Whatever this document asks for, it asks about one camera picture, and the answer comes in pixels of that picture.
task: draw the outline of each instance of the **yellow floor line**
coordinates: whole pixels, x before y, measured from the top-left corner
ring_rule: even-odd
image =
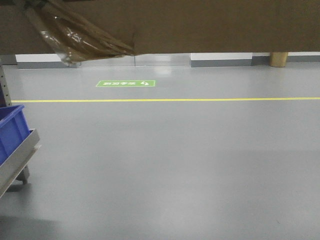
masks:
[[[260,98],[173,98],[173,99],[60,99],[60,100],[13,100],[12,103],[115,103],[115,102],[232,102],[232,101],[294,101],[320,100],[320,97],[260,97]]]

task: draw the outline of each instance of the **metal shelf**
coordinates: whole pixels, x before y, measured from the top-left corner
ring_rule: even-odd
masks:
[[[36,129],[32,129],[30,131],[30,135],[0,166],[0,198],[7,191],[12,182],[24,170],[28,161],[39,149],[39,146],[36,146],[39,140],[38,131]]]

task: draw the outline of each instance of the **metal cart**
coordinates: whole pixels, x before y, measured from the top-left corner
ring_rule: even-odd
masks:
[[[8,90],[5,73],[0,60],[0,108],[11,106],[11,98]],[[36,129],[30,130],[30,135],[0,166],[0,198],[7,191],[14,180],[28,183],[30,175],[28,161],[39,149],[37,146],[40,138]]]

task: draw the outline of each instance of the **cardboard box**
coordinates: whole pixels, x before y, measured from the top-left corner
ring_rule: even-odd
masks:
[[[89,0],[75,12],[136,55],[318,52],[320,0]],[[0,6],[0,54],[53,53],[13,5]]]

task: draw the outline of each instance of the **clear plastic bag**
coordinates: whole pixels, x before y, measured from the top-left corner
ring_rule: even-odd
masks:
[[[131,46],[74,12],[62,0],[13,0],[66,64],[134,55]]]

